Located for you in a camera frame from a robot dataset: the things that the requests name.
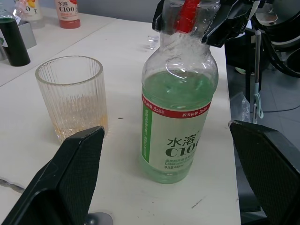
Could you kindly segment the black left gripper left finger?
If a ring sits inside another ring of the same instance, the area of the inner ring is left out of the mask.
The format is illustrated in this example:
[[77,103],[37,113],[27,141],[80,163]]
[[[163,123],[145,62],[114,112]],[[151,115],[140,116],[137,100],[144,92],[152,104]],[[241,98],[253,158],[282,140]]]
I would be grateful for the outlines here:
[[4,225],[83,225],[98,179],[103,126],[78,132],[26,187]]

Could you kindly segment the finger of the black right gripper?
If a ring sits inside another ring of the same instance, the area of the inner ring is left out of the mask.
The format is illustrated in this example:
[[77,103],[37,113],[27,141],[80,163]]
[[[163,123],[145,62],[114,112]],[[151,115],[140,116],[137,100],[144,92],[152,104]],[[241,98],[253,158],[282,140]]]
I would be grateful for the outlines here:
[[156,32],[167,32],[167,14],[169,11],[169,1],[161,0],[156,7],[153,20],[152,29]]
[[210,46],[223,46],[244,32],[251,10],[251,3],[221,3],[201,42]]

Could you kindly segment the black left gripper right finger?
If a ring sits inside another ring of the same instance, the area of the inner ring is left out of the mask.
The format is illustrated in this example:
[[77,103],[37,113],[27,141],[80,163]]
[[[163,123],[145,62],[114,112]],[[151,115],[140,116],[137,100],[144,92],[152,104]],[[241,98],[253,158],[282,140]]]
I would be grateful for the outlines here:
[[280,132],[232,120],[233,142],[245,176],[272,225],[300,223],[300,151]]

